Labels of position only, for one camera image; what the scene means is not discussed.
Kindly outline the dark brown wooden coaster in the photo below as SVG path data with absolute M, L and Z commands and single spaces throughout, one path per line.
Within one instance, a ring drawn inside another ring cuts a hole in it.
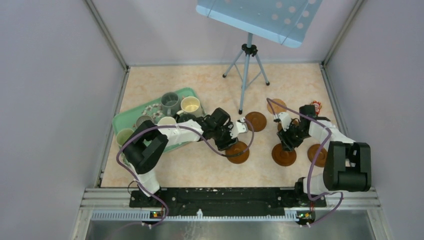
M 242 164 L 246 162 L 250 156 L 250 150 L 247 149 L 248 145 L 243 141 L 239 141 L 225 151 L 227 159 L 232 164 Z

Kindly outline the light tan wooden coaster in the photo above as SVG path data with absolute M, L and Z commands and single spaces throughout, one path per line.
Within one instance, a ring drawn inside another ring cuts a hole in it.
M 287 105 L 279 98 L 274 98 L 270 103 L 266 104 L 268 112 L 272 115 L 286 112 L 287 110 L 282 106 L 286 107 Z

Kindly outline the dark grey cup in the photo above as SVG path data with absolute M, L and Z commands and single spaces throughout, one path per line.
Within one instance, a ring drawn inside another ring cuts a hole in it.
M 189 120 L 194 120 L 196 118 L 196 116 L 194 114 L 191 113 L 184 113 L 178 116 L 177 118 L 177 123 L 184 123 L 187 122 Z

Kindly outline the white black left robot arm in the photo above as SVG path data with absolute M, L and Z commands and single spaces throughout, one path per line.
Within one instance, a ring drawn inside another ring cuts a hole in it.
M 153 169 L 165 148 L 212 139 L 218 151 L 225 151 L 239 141 L 240 134 L 248 130 L 245 118 L 232 122 L 230 115 L 219 107 L 212 114 L 181 123 L 157 125 L 147 120 L 124 142 L 121 152 L 135 180 L 143 187 L 141 200 L 147 206 L 154 207 L 160 202 L 161 194 Z

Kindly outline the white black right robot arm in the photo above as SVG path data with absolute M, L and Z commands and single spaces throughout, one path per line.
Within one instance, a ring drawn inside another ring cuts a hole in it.
M 314 196 L 334 192 L 367 192 L 372 185 L 371 147 L 365 142 L 357 142 L 345 136 L 324 116 L 318 116 L 313 105 L 299 108 L 299 120 L 290 117 L 288 112 L 274 114 L 274 121 L 282 129 L 277 136 L 282 149 L 292 152 L 307 138 L 319 141 L 314 161 L 319 153 L 326 150 L 323 173 L 313 176 L 308 173 L 303 186 L 293 192 L 293 200 L 299 206 L 307 206 Z

